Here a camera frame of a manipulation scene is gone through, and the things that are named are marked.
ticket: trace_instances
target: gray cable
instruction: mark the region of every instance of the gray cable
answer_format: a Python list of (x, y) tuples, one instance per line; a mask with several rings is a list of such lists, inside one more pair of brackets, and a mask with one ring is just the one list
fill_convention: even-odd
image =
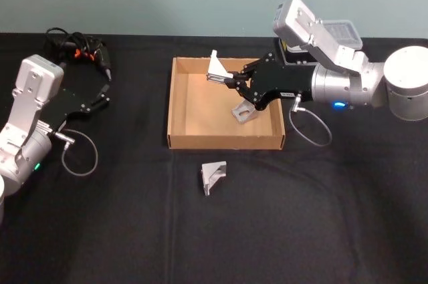
[(75, 133), (75, 134), (78, 134), (78, 135), (81, 135), (81, 136), (83, 136), (83, 137), (85, 137), (87, 140), (89, 140), (89, 142), (91, 143), (91, 145), (92, 145), (92, 147), (94, 147), (94, 152), (95, 152), (95, 163), (94, 163), (94, 167), (92, 167), (92, 169), (90, 170), (90, 171), (88, 171), (88, 172), (84, 172), (84, 173), (78, 173), (78, 172), (74, 172), (74, 171), (72, 171), (71, 169), (69, 169), (68, 167), (67, 167), (67, 164), (66, 164), (66, 151), (67, 151), (67, 148), (64, 148), (64, 151), (62, 152), (62, 156), (61, 156), (61, 162), (62, 162), (62, 166), (64, 166), (64, 168), (71, 174), (71, 175), (74, 175), (74, 176), (77, 176), (77, 177), (85, 177), (85, 176), (87, 176), (87, 175), (91, 175), (91, 173), (93, 173), (94, 171), (95, 171), (95, 169), (97, 168), (97, 166), (98, 166), (98, 150), (96, 149), (96, 146), (95, 146), (95, 143), (92, 141), (92, 139), (91, 138), (89, 138), (89, 136), (87, 136), (87, 135), (85, 135), (83, 132), (79, 132), (79, 131), (77, 131), (77, 130), (73, 130), (73, 129), (63, 129), (63, 131), (66, 131), (66, 132), (73, 132), (73, 133)]
[(313, 144), (313, 145), (315, 145), (317, 147), (325, 147), (325, 146), (328, 146), (328, 145), (330, 145), (332, 143), (332, 141), (333, 141), (332, 132), (330, 131), (329, 127), (326, 125), (325, 122), (322, 121), (322, 119), (320, 117), (318, 117), (313, 112), (311, 112), (310, 110), (307, 110), (305, 108), (298, 108), (297, 111), (307, 112), (307, 113), (311, 114), (315, 119), (317, 119), (317, 121), (319, 121), (321, 123), (321, 125), (323, 125), (323, 127), (327, 130), (327, 133), (328, 133), (328, 142), (326, 144), (319, 144), (319, 143), (313, 141), (312, 139), (309, 139), (307, 136), (303, 135), (303, 133), (301, 133), (301, 131), (299, 131), (299, 129), (297, 129), (297, 127), (293, 123), (293, 119), (292, 119), (292, 112), (293, 111), (292, 111), (292, 108), (290, 108), (290, 111), (288, 112), (288, 119), (289, 119), (290, 124), (292, 125), (293, 129), (299, 135), (301, 135), (301, 137), (303, 137), (305, 140), (309, 141), (311, 144)]

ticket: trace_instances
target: silver part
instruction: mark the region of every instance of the silver part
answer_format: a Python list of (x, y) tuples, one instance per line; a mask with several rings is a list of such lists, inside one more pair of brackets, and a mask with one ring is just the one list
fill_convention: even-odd
[(358, 75), (368, 63), (362, 51), (340, 45), (321, 19), (301, 1), (280, 5), (274, 19), (274, 32), (287, 45), (300, 46), (334, 72)]
[(106, 75), (107, 75), (108, 81), (111, 82), (112, 81), (112, 72), (110, 71), (110, 69), (106, 69)]
[(232, 114), (240, 124), (244, 124), (257, 118), (259, 112), (251, 102), (244, 99), (238, 106), (232, 109)]
[(61, 132), (56, 132), (55, 137), (62, 140), (63, 142), (66, 142), (66, 144), (74, 144), (75, 140), (73, 138), (70, 138), (64, 134), (62, 134)]
[(15, 98), (9, 119), (0, 132), (0, 175), (5, 196), (16, 192), (33, 167), (49, 152), (49, 126), (38, 120), (42, 108), (60, 87), (64, 71), (33, 55), (22, 61), (12, 91)]
[(2, 177), (0, 176), (0, 225), (1, 225), (1, 222), (3, 222), (3, 215), (5, 212), (4, 199), (5, 199), (5, 183)]
[(318, 64), (312, 76), (312, 97), (316, 102), (382, 106), (387, 103), (383, 63), (368, 63), (360, 77), (333, 72)]
[(233, 74), (226, 71), (220, 60), (217, 58), (217, 50), (213, 50), (209, 61), (207, 80), (209, 82), (224, 84), (226, 78), (233, 78)]
[(51, 141), (44, 131), (36, 128), (19, 154), (1, 154), (0, 175), (5, 181), (5, 196), (17, 192), (33, 172), (34, 166), (51, 150)]
[(61, 126), (58, 128), (58, 132), (60, 132), (62, 130), (62, 128), (65, 127), (66, 124), (67, 124), (67, 120), (64, 120), (63, 123), (61, 124)]
[(220, 179), (226, 176), (226, 162), (209, 162), (202, 164), (202, 181), (205, 196), (209, 196), (209, 190)]
[(294, 100), (293, 106), (291, 107), (292, 112), (304, 112), (306, 109), (299, 107), (300, 102), (302, 101), (302, 95), (298, 94)]
[(408, 121), (428, 117), (428, 49), (405, 47), (385, 62), (389, 109)]

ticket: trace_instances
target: black cable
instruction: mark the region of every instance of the black cable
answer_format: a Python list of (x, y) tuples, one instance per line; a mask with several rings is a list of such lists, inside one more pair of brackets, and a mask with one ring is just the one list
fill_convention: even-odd
[(79, 31), (68, 33), (60, 27), (49, 28), (45, 38), (45, 52), (48, 59), (56, 63), (65, 60), (90, 61), (106, 75), (109, 82), (112, 80), (110, 58), (106, 44), (101, 39)]

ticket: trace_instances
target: blue led light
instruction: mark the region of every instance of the blue led light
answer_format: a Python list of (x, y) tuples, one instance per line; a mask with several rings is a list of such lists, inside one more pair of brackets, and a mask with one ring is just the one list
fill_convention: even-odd
[(346, 107), (346, 104), (344, 102), (334, 102), (333, 103), (333, 108), (342, 109), (345, 107)]

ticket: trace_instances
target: cable connector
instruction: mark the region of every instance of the cable connector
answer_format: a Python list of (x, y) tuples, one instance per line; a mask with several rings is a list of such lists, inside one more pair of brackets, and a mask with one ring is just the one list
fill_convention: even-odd
[(70, 144), (74, 144), (75, 140), (73, 138), (70, 138), (61, 132), (54, 132), (53, 135), (58, 138), (59, 140), (62, 140), (63, 142), (66, 142), (66, 149), (70, 146)]
[(302, 95), (298, 94), (296, 96), (296, 99), (294, 100), (294, 104), (293, 104), (292, 109), (291, 109), (292, 112), (305, 112), (306, 111), (305, 108), (299, 107), (301, 101), (302, 101)]

